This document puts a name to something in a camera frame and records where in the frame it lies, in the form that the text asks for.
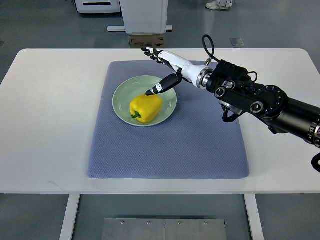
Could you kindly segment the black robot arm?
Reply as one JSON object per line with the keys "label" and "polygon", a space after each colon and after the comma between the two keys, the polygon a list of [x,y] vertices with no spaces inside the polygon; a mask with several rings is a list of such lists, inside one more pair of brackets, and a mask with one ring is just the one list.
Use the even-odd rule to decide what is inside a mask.
{"label": "black robot arm", "polygon": [[290,133],[308,144],[320,146],[318,107],[289,98],[277,86],[258,84],[247,69],[219,60],[214,53],[207,52],[205,64],[215,60],[217,66],[212,73],[204,75],[200,85],[220,100],[224,122],[231,123],[249,113],[275,135]]}

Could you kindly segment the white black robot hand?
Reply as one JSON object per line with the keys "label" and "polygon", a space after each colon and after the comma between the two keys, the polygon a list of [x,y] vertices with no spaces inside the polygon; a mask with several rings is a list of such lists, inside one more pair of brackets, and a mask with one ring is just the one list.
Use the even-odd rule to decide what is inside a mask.
{"label": "white black robot hand", "polygon": [[152,47],[144,47],[141,50],[150,59],[155,60],[159,64],[164,64],[173,70],[172,74],[148,90],[145,93],[146,96],[165,93],[180,84],[183,80],[192,83],[199,89],[205,89],[208,78],[213,73],[213,69],[208,65],[194,65],[190,61],[167,50],[157,50]]}

